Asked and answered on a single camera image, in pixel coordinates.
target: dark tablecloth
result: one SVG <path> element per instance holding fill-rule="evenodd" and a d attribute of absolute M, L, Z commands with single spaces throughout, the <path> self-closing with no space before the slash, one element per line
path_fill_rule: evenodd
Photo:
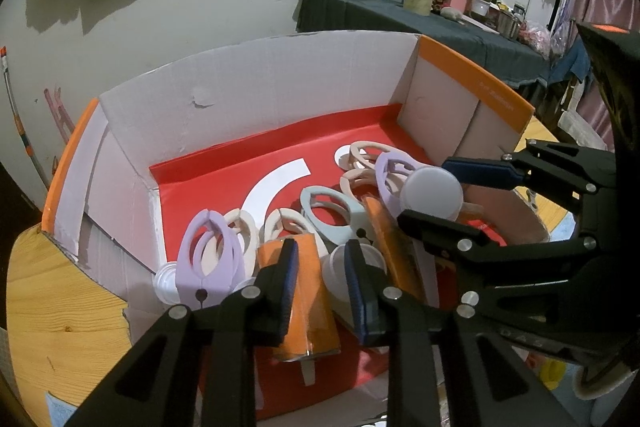
<path fill-rule="evenodd" d="M 439 15 L 418 15 L 389 0 L 303 0 L 298 31 L 381 30 L 420 33 L 446 44 L 511 87 L 546 80 L 549 63 L 535 51 Z"/>

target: pink box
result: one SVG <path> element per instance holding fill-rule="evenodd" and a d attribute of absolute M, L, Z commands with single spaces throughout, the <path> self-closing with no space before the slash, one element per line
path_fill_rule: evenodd
<path fill-rule="evenodd" d="M 465 12 L 466 8 L 466 0 L 444 0 L 442 3 L 442 7 L 451 6 L 457 10 L 460 10 L 462 13 Z"/>

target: white pot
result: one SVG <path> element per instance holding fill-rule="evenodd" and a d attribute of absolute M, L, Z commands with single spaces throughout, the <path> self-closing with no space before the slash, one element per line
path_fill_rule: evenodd
<path fill-rule="evenodd" d="M 491 6 L 490 2 L 483 0 L 471 0 L 471 11 L 478 15 L 485 16 L 489 11 L 489 6 Z"/>

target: red paper lining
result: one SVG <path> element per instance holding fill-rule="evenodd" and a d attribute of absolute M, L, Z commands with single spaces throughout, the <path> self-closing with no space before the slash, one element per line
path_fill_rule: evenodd
<path fill-rule="evenodd" d="M 265 174 L 290 161 L 303 158 L 310 175 L 286 185 L 271 201 L 267 215 L 281 207 L 299 210 L 300 191 L 309 185 L 339 190 L 344 171 L 335 163 L 335 151 L 355 141 L 393 145 L 420 162 L 430 163 L 396 123 L 400 109 L 401 105 L 395 104 L 319 116 L 150 167 L 159 184 L 167 260 L 176 260 L 184 230 L 197 212 L 208 208 L 225 214 L 242 206 Z M 325 213 L 322 219 L 330 223 L 332 214 Z M 453 296 L 454 279 L 442 279 L 441 284 L 445 281 L 452 286 L 445 293 Z M 340 324 L 338 333 L 340 353 L 315 361 L 316 383 L 309 387 L 304 386 L 299 363 L 276 362 L 271 349 L 255 350 L 265 402 L 264 409 L 257 411 L 258 419 L 319 403 L 386 371 L 386 355 L 361 349 L 355 336 Z"/>

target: white arc shape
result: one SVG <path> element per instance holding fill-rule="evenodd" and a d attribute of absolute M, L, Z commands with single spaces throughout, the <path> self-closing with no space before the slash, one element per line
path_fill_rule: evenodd
<path fill-rule="evenodd" d="M 283 188 L 291 182 L 310 175 L 311 172 L 304 158 L 299 158 L 281 165 L 277 169 L 269 172 L 254 185 L 254 188 L 251 189 L 242 204 L 242 210 L 246 210 L 251 214 L 254 218 L 256 228 L 260 230 L 266 219 L 269 205 L 278 192 L 283 190 Z"/>
<path fill-rule="evenodd" d="M 349 147 L 350 145 L 342 145 L 341 147 L 338 147 L 338 149 L 336 149 L 334 153 L 334 162 L 343 171 L 351 170 L 351 167 L 349 166 Z M 366 150 L 360 149 L 360 154 L 366 153 Z M 353 167 L 356 169 L 365 168 L 365 166 L 360 162 L 354 163 Z"/>

